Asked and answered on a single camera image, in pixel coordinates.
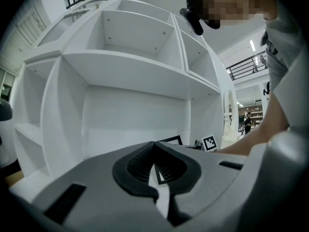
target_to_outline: floor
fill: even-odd
[[[5,182],[8,185],[8,187],[11,187],[18,181],[20,181],[22,178],[24,178],[24,174],[22,171],[18,171],[10,176],[5,177]]]

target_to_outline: sleeve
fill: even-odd
[[[305,43],[300,27],[289,11],[277,0],[278,17],[265,20],[266,32],[261,45],[267,45],[270,90],[274,91],[288,72]]]

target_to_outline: white bookshelf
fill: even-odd
[[[14,140],[26,178],[14,192],[31,185],[30,200],[89,157],[223,134],[220,76],[202,37],[143,2],[90,2],[58,39],[31,53],[17,91]]]

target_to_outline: human arm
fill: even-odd
[[[249,155],[253,146],[267,143],[272,136],[288,128],[288,121],[274,94],[270,94],[264,119],[260,126],[237,141],[235,144],[218,150],[217,153]]]

